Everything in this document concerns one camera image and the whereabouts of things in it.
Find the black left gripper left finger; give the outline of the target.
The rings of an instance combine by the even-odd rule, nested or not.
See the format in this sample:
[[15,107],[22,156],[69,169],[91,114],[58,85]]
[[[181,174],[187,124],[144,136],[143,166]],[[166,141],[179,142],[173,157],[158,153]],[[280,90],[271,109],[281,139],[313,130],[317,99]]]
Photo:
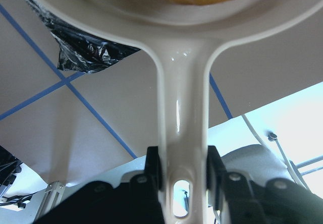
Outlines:
[[117,187],[93,181],[73,193],[35,223],[164,223],[158,147],[147,149],[143,173]]

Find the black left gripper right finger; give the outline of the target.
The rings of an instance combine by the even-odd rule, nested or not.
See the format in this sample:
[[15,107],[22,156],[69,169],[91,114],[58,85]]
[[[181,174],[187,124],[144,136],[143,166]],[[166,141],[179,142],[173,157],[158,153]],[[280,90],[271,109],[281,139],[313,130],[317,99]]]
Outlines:
[[208,147],[206,176],[218,223],[322,223],[320,197],[285,178],[261,186],[229,172],[214,146]]

